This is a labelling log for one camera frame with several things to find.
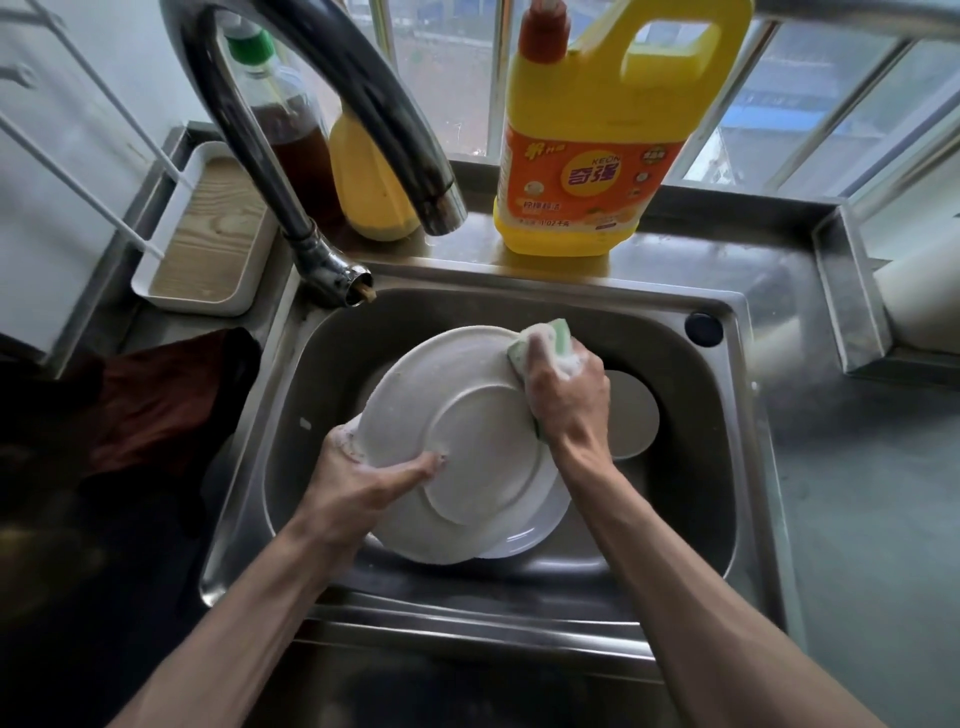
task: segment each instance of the yellow container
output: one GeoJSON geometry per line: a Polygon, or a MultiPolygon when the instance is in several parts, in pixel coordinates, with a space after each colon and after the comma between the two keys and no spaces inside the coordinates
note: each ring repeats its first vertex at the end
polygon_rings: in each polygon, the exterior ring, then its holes
{"type": "Polygon", "coordinates": [[[420,226],[394,170],[346,106],[327,146],[340,207],[354,230],[370,240],[389,242],[420,226]]]}
{"type": "MultiPolygon", "coordinates": [[[[523,22],[546,6],[534,0],[523,22]]],[[[554,62],[524,57],[521,28],[493,208],[507,247],[603,255],[630,237],[727,79],[753,9],[752,0],[617,0],[554,62]],[[709,25],[686,47],[633,43],[655,20],[709,25]]]]}

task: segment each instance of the orange label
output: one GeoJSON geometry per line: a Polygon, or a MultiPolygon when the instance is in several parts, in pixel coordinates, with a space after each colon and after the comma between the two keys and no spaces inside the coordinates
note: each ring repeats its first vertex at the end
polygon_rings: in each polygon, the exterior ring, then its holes
{"type": "Polygon", "coordinates": [[[635,228],[682,142],[536,139],[507,125],[497,208],[508,223],[565,231],[635,228]]]}

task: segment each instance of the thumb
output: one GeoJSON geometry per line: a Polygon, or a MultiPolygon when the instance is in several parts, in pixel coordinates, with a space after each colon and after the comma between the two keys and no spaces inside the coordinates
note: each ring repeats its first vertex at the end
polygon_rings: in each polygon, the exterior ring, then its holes
{"type": "Polygon", "coordinates": [[[549,343],[543,334],[535,331],[530,334],[530,340],[527,344],[527,377],[532,378],[543,373],[554,373],[553,366],[550,364],[550,356],[547,353],[549,343]]]}
{"type": "Polygon", "coordinates": [[[378,473],[382,478],[381,482],[392,492],[392,496],[399,498],[436,475],[443,461],[443,457],[437,452],[422,452],[413,460],[389,468],[380,468],[378,473]]]}

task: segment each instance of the dish soap bottle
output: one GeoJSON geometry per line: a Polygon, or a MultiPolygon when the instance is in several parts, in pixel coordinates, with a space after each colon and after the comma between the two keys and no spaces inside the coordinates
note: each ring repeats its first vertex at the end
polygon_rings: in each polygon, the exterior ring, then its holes
{"type": "Polygon", "coordinates": [[[340,204],[354,230],[388,242],[420,226],[394,170],[346,104],[330,131],[330,158],[340,204]]]}
{"type": "Polygon", "coordinates": [[[250,105],[306,213],[319,225],[343,219],[317,98],[300,72],[284,65],[258,25],[224,12],[221,27],[244,100],[250,105]]]}
{"type": "Polygon", "coordinates": [[[602,255],[636,230],[730,73],[753,0],[614,0],[567,49],[563,0],[533,0],[507,82],[493,221],[526,255],[602,255]],[[708,23],[686,47],[655,20],[708,23]]]}

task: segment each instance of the drying rack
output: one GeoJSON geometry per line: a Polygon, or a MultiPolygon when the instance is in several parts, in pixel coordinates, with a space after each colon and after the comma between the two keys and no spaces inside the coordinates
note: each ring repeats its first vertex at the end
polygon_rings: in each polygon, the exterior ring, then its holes
{"type": "MultiPolygon", "coordinates": [[[[177,184],[187,185],[192,189],[192,182],[188,180],[178,169],[177,165],[166,155],[159,145],[150,137],[143,128],[143,125],[136,120],[130,109],[124,105],[120,98],[113,92],[108,83],[104,80],[96,68],[86,58],[83,51],[77,46],[66,28],[63,18],[54,12],[43,7],[38,0],[25,0],[29,10],[16,10],[9,8],[0,8],[0,23],[7,22],[18,25],[38,26],[45,28],[60,42],[60,45],[70,54],[77,65],[84,71],[89,79],[100,89],[107,97],[113,107],[117,109],[137,135],[143,139],[150,151],[153,152],[157,161],[163,166],[166,174],[177,184]]],[[[18,84],[24,88],[36,88],[36,76],[33,70],[24,63],[13,63],[10,65],[0,64],[0,82],[7,81],[18,84]]],[[[48,155],[30,136],[14,123],[2,110],[0,110],[0,130],[5,132],[13,141],[22,147],[31,157],[36,159],[46,169],[48,169],[61,182],[66,184],[74,193],[77,194],[88,205],[95,209],[100,215],[108,220],[120,233],[122,233],[131,243],[142,253],[152,255],[158,259],[163,258],[163,252],[151,240],[144,238],[131,228],[124,220],[107,207],[96,195],[94,195],[84,184],[74,177],[70,172],[63,169],[55,159],[48,155]]]]}

